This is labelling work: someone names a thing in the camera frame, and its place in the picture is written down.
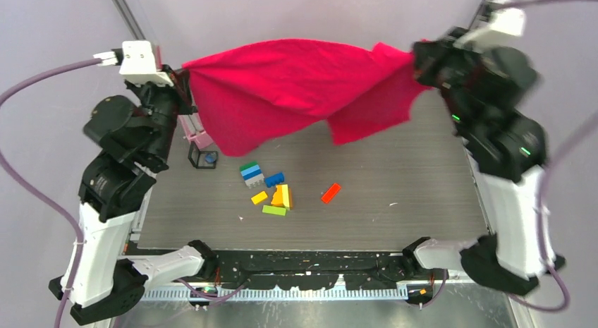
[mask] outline yellow block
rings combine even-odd
[[[293,196],[288,185],[282,185],[282,204],[288,210],[293,209]]]
[[[257,205],[258,203],[266,200],[268,198],[268,195],[266,194],[266,192],[261,192],[259,194],[256,194],[253,198],[251,198],[251,202],[253,202],[254,205]]]
[[[271,204],[273,206],[277,206],[277,207],[282,207],[283,203],[282,203],[282,186],[281,185],[276,185],[276,192],[274,192],[274,195],[272,196],[272,202]]]

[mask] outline orange connector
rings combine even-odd
[[[336,182],[332,183],[332,186],[328,188],[328,190],[322,195],[322,202],[328,203],[332,201],[332,199],[338,193],[339,190],[341,190],[341,185],[339,185]]]

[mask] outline yellow triangular block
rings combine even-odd
[[[276,192],[274,192],[274,195],[272,196],[271,204],[276,207],[283,206],[282,186],[281,185],[276,186]]]
[[[282,203],[286,209],[293,209],[293,196],[288,185],[282,185]]]

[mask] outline blue block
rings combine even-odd
[[[249,174],[243,175],[243,179],[244,180],[249,180],[250,178],[254,177],[254,176],[258,176],[262,173],[262,171],[258,168],[256,171],[252,171]]]
[[[282,172],[274,174],[266,178],[266,187],[270,188],[284,182],[284,175]]]
[[[253,173],[254,171],[259,171],[259,170],[260,170],[260,166],[258,166],[258,165],[251,166],[251,167],[249,167],[247,169],[242,170],[241,171],[241,176],[243,178],[245,178],[245,175]]]

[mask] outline fabric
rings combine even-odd
[[[243,156],[272,138],[327,120],[335,145],[410,119],[424,90],[413,55],[317,40],[249,44],[185,63],[206,132],[223,154]]]

